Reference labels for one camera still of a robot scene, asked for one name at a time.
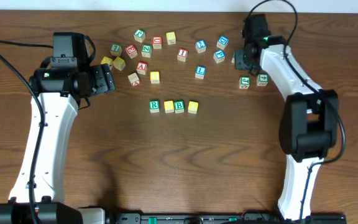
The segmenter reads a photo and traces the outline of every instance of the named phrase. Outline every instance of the white plastic casing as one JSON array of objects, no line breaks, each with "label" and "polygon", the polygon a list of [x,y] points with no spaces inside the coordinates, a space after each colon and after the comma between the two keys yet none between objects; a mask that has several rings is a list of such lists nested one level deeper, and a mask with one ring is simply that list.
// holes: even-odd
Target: white plastic casing
[{"label": "white plastic casing", "polygon": [[[291,67],[288,65],[283,54],[284,45],[271,45],[263,49],[260,55],[260,66],[266,71],[271,79],[276,84],[278,90],[287,99],[288,95],[294,93],[302,93],[304,95],[312,94],[313,92],[297,77]],[[291,53],[291,48],[286,48],[288,59],[294,66],[295,70],[316,90],[321,87],[316,84],[299,66]],[[302,162],[297,163],[291,155],[287,155],[287,169],[285,171],[285,181],[283,192],[278,200],[278,208],[284,219],[298,220],[300,218],[301,200],[303,198],[306,178],[308,175],[308,168],[312,163],[323,161],[318,157],[303,159]],[[316,180],[317,172],[320,165],[314,166],[310,176],[308,190],[303,206],[302,218],[310,215],[310,200],[313,193],[314,182]]]},{"label": "white plastic casing", "polygon": [[[67,143],[78,105],[71,95],[61,97],[59,93],[41,93],[38,99],[45,111],[47,126],[44,127],[35,169],[35,202],[40,202],[43,196],[50,196],[53,202],[63,203]],[[32,120],[24,160],[15,186],[9,194],[9,198],[15,197],[18,203],[29,202],[29,190],[26,186],[39,131],[40,113],[34,99],[31,100],[31,105]]]},{"label": "white plastic casing", "polygon": [[79,208],[83,224],[104,224],[105,211],[102,208]]}]

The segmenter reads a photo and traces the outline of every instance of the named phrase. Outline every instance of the yellow block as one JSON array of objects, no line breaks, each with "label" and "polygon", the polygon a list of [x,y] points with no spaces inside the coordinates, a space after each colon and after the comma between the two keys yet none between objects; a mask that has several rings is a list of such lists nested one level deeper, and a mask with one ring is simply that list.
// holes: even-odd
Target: yellow block
[{"label": "yellow block", "polygon": [[150,80],[159,80],[160,72],[150,72]]},{"label": "yellow block", "polygon": [[108,64],[110,67],[112,65],[112,59],[109,57],[103,57],[101,64],[104,64],[104,63]]},{"label": "yellow block", "polygon": [[173,100],[170,100],[170,101],[165,101],[164,102],[164,108],[165,108],[165,112],[166,113],[171,113],[173,112]]},{"label": "yellow block", "polygon": [[167,32],[168,40],[175,40],[177,37],[175,36],[175,32]]},{"label": "yellow block", "polygon": [[189,101],[188,112],[197,113],[197,110],[198,110],[198,103],[194,101]]},{"label": "yellow block", "polygon": [[167,32],[167,42],[168,45],[175,44],[177,42],[175,32]]},{"label": "yellow block", "polygon": [[116,59],[114,59],[112,64],[114,65],[114,67],[116,69],[118,69],[120,71],[122,71],[122,69],[124,69],[124,67],[125,67],[125,61],[124,61],[124,59],[122,59],[120,57],[116,57]]}]

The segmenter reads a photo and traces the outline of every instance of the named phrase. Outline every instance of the wood grain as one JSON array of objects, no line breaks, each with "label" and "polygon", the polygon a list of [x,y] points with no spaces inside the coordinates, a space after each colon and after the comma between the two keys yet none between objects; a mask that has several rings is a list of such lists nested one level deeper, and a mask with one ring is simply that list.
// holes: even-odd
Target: wood grain
[{"label": "wood grain", "polygon": [[[104,205],[143,212],[241,212],[271,210],[277,204],[285,173],[278,142],[284,102],[273,83],[238,90],[244,74],[231,63],[242,46],[243,13],[0,11],[0,39],[52,44],[52,34],[69,30],[89,35],[96,60],[110,55],[112,43],[141,44],[136,29],[146,31],[145,44],[163,37],[163,49],[151,58],[138,55],[123,71],[113,70],[117,90],[91,99],[71,130],[65,169],[66,204]],[[274,34],[288,35],[291,14],[269,14]],[[175,31],[177,44],[167,45],[165,33]],[[229,38],[227,58],[215,64],[216,41]],[[207,51],[198,54],[195,42]],[[185,63],[178,48],[189,50]],[[347,151],[337,163],[322,167],[312,210],[344,212],[358,223],[358,14],[300,14],[291,41],[297,61],[325,89],[335,89],[347,131]],[[50,49],[1,45],[0,52],[29,78]],[[127,76],[138,61],[158,70],[161,84],[149,76],[131,87]],[[204,80],[195,68],[207,68]],[[198,114],[150,114],[152,99],[195,100]],[[7,201],[16,181],[30,126],[30,96],[0,62],[0,203]]]}]

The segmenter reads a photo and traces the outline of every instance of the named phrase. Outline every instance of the alphabet block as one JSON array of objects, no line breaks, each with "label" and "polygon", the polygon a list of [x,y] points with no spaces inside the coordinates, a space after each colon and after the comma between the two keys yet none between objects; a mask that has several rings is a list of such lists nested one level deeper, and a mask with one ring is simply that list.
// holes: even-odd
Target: alphabet block
[{"label": "alphabet block", "polygon": [[134,37],[136,41],[143,43],[143,40],[146,39],[146,33],[141,29],[137,29],[135,31]]},{"label": "alphabet block", "polygon": [[239,88],[240,89],[248,89],[250,85],[250,79],[247,76],[240,77],[239,80]]},{"label": "alphabet block", "polygon": [[187,112],[196,114],[197,110],[198,110],[198,103],[194,101],[190,101]]},{"label": "alphabet block", "polygon": [[214,59],[216,63],[221,63],[224,61],[225,58],[225,54],[223,52],[223,50],[218,50],[217,52],[214,53]]},{"label": "alphabet block", "polygon": [[164,102],[164,108],[166,113],[172,113],[173,112],[173,101],[165,101]]},{"label": "alphabet block", "polygon": [[137,51],[136,48],[133,44],[131,44],[130,46],[125,48],[125,51],[127,52],[127,54],[129,55],[130,58],[134,58],[137,56]]},{"label": "alphabet block", "polygon": [[196,50],[198,53],[202,53],[206,51],[206,43],[204,40],[199,40],[196,42]]},{"label": "alphabet block", "polygon": [[120,57],[122,53],[122,48],[118,44],[113,44],[110,49],[110,54],[112,56]]},{"label": "alphabet block", "polygon": [[103,57],[101,64],[104,64],[104,63],[109,65],[110,70],[112,69],[112,59],[111,58]]},{"label": "alphabet block", "polygon": [[216,46],[219,47],[220,49],[224,50],[227,46],[227,43],[229,43],[229,39],[222,35],[218,39],[218,43],[216,44]]},{"label": "alphabet block", "polygon": [[150,72],[150,82],[153,84],[160,83],[160,72]]},{"label": "alphabet block", "polygon": [[152,56],[152,46],[151,45],[143,45],[142,56],[143,57],[151,57]]},{"label": "alphabet block", "polygon": [[122,71],[122,69],[125,68],[125,61],[120,58],[120,57],[116,57],[116,59],[114,59],[114,61],[112,62],[112,64],[114,65],[114,67],[120,71]]},{"label": "alphabet block", "polygon": [[150,106],[151,113],[160,112],[160,102],[158,100],[151,100],[149,106]]},{"label": "alphabet block", "polygon": [[189,54],[189,51],[185,49],[179,49],[178,51],[178,60],[182,62],[186,62],[187,55]]},{"label": "alphabet block", "polygon": [[136,86],[140,84],[140,80],[136,72],[128,75],[128,79],[132,86]]},{"label": "alphabet block", "polygon": [[206,72],[206,67],[197,66],[196,68],[196,78],[204,79]]},{"label": "alphabet block", "polygon": [[154,49],[162,48],[162,37],[153,37],[153,48]]},{"label": "alphabet block", "polygon": [[138,74],[146,75],[147,63],[138,62],[137,66],[136,66],[136,71],[137,71]]},{"label": "alphabet block", "polygon": [[168,45],[175,44],[177,42],[175,32],[167,32],[167,42]]},{"label": "alphabet block", "polygon": [[175,113],[185,112],[185,102],[183,100],[175,101],[173,104],[175,105]]},{"label": "alphabet block", "polygon": [[258,75],[258,86],[265,86],[269,82],[269,76],[267,74]]}]

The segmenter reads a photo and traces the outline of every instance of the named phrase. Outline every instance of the green connector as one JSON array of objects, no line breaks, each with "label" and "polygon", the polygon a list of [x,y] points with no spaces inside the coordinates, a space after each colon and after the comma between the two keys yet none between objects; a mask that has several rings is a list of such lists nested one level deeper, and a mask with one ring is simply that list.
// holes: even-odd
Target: green connector
[{"label": "green connector", "polygon": [[150,217],[149,224],[157,224],[157,218]]}]

